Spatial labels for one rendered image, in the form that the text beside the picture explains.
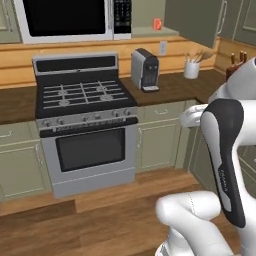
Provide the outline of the white microwave oven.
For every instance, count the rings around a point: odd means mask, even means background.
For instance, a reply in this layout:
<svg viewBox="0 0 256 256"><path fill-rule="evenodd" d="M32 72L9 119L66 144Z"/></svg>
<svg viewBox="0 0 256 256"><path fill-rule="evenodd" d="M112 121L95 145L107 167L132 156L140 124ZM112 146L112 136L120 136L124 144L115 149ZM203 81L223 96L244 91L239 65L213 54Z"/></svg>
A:
<svg viewBox="0 0 256 256"><path fill-rule="evenodd" d="M13 0L25 44L131 38L132 0Z"/></svg>

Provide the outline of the white utensil pot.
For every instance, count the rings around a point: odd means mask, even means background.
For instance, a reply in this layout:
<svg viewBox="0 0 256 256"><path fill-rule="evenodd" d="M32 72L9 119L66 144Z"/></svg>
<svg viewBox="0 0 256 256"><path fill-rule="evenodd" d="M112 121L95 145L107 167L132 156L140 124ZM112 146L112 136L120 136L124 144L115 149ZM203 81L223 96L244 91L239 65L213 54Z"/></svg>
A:
<svg viewBox="0 0 256 256"><path fill-rule="evenodd" d="M200 70L200 64L197 62L186 62L184 66L184 77L187 79L196 79Z"/></svg>

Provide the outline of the silver range bottom drawer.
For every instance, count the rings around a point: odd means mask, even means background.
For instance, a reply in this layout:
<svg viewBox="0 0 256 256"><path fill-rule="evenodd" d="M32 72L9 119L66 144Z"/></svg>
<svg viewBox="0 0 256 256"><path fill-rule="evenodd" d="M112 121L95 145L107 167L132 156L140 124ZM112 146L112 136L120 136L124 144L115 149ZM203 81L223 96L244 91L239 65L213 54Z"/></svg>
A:
<svg viewBox="0 0 256 256"><path fill-rule="evenodd" d="M128 168L105 174L93 175L52 185L55 198L131 183L135 180L135 169Z"/></svg>

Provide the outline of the wooden spatula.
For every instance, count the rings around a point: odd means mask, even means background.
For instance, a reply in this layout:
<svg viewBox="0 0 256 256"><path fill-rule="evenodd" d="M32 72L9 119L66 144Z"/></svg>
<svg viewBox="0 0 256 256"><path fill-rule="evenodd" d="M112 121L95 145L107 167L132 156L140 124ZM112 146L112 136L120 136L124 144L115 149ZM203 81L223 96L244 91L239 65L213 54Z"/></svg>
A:
<svg viewBox="0 0 256 256"><path fill-rule="evenodd" d="M202 55L202 53L203 53L203 50L201 49L198 49L198 50L192 49L190 51L190 61L194 63Z"/></svg>

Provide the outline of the open green cabinet door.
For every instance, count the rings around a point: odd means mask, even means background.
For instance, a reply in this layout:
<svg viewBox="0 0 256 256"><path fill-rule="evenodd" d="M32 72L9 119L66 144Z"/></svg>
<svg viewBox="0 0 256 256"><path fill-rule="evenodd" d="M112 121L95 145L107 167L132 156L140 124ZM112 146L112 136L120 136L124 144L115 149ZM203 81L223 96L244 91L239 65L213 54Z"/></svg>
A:
<svg viewBox="0 0 256 256"><path fill-rule="evenodd" d="M223 0L166 0L164 25L181 37L214 48Z"/></svg>

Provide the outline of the brown knife block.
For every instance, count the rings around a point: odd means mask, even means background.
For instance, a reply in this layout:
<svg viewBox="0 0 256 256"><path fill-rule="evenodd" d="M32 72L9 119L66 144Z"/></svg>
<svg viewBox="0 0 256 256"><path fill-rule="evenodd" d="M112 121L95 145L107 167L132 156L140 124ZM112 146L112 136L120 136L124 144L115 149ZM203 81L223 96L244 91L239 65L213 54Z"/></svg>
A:
<svg viewBox="0 0 256 256"><path fill-rule="evenodd" d="M226 81L228 81L229 77L236 72L237 69L239 69L242 65L244 64L244 62L240 62L238 64L234 64L233 66L229 67L226 69Z"/></svg>

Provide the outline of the green lower cabinet door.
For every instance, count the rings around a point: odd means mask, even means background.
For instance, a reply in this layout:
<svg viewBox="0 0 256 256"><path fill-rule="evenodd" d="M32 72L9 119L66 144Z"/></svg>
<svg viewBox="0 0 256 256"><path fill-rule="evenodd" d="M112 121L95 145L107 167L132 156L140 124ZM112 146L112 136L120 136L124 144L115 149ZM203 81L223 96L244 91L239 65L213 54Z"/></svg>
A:
<svg viewBox="0 0 256 256"><path fill-rule="evenodd" d="M199 127L196 127L194 131L195 138L192 144L189 170L206 190L217 192L206 142Z"/></svg>
<svg viewBox="0 0 256 256"><path fill-rule="evenodd" d="M37 161L39 145L43 166ZM0 202L39 195L52 190L39 140L0 146Z"/></svg>
<svg viewBox="0 0 256 256"><path fill-rule="evenodd" d="M144 123L141 147L136 149L136 172L141 173L175 164L181 126L177 120ZM139 142L137 130L136 145Z"/></svg>
<svg viewBox="0 0 256 256"><path fill-rule="evenodd" d="M238 156L246 189L256 198L256 146L240 146Z"/></svg>

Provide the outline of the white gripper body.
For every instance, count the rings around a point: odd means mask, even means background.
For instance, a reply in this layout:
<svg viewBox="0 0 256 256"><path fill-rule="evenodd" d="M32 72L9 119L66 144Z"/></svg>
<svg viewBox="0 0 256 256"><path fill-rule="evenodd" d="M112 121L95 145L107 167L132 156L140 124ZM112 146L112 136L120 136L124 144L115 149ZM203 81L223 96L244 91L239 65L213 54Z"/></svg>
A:
<svg viewBox="0 0 256 256"><path fill-rule="evenodd" d="M180 115L180 123L183 127L191 128L200 125L200 118L207 104L193 105Z"/></svg>

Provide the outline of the wooden spoon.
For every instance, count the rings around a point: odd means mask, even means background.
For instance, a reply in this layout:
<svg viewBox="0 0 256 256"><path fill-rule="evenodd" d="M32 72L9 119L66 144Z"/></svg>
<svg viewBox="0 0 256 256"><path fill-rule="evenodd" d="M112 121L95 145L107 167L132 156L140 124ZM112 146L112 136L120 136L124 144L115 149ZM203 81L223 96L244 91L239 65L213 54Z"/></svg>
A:
<svg viewBox="0 0 256 256"><path fill-rule="evenodd" d="M211 58L213 56L213 53L212 52L209 52L209 51L205 51L202 56L200 57L200 59L198 60L198 63L200 63L201 61L203 60L207 60L209 58Z"/></svg>

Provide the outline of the silver oven door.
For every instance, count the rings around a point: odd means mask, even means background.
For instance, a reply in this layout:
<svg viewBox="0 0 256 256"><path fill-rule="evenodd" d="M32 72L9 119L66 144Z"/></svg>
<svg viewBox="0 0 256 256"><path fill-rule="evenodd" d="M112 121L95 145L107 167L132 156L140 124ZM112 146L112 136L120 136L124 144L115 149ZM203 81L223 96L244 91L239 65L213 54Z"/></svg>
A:
<svg viewBox="0 0 256 256"><path fill-rule="evenodd" d="M136 128L129 125L42 139L54 184L120 171L135 172Z"/></svg>

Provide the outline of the green upper cabinet door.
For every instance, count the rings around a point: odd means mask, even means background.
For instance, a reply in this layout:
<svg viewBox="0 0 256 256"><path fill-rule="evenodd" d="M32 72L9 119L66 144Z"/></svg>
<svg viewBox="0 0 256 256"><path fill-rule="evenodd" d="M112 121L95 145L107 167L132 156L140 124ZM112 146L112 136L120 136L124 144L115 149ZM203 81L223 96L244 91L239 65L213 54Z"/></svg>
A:
<svg viewBox="0 0 256 256"><path fill-rule="evenodd" d="M0 44L21 41L13 0L0 0Z"/></svg>
<svg viewBox="0 0 256 256"><path fill-rule="evenodd" d="M234 39L256 47L256 0L242 0Z"/></svg>

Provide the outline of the silver black coffee machine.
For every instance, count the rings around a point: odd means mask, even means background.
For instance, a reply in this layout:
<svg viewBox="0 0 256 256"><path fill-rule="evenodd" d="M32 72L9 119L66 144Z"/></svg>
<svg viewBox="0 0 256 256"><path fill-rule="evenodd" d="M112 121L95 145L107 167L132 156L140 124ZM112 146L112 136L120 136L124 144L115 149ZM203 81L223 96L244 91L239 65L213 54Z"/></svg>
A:
<svg viewBox="0 0 256 256"><path fill-rule="evenodd" d="M144 48L137 48L131 54L131 79L143 92L159 90L159 60Z"/></svg>

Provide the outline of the green drawer front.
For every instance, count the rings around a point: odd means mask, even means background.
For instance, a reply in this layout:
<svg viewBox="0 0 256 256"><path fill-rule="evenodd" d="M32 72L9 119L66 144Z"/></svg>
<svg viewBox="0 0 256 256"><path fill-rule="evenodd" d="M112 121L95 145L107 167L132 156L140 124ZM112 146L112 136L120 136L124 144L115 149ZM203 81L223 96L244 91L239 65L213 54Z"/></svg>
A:
<svg viewBox="0 0 256 256"><path fill-rule="evenodd" d="M0 125L0 135L12 131L12 135L7 138L0 138L0 146L25 141L37 140L39 133L35 121L19 122Z"/></svg>
<svg viewBox="0 0 256 256"><path fill-rule="evenodd" d="M184 109L184 106L185 106L184 101L146 106L144 110L144 121L155 122L155 121L177 119L180 113L182 112L182 110ZM155 110L162 112L165 109L168 110L168 113L165 115L157 115L155 113Z"/></svg>

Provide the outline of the silver gas range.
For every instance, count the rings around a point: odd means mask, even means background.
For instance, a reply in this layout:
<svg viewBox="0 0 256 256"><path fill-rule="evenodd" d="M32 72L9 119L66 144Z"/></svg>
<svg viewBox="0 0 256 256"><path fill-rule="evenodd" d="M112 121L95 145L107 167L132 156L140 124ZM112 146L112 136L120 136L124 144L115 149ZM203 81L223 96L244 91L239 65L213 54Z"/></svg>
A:
<svg viewBox="0 0 256 256"><path fill-rule="evenodd" d="M137 117L137 102L119 79L118 54L94 52L32 58L37 85L38 131L66 125ZM98 113L101 119L96 120ZM57 124L57 118L64 121ZM50 126L44 126L49 120Z"/></svg>

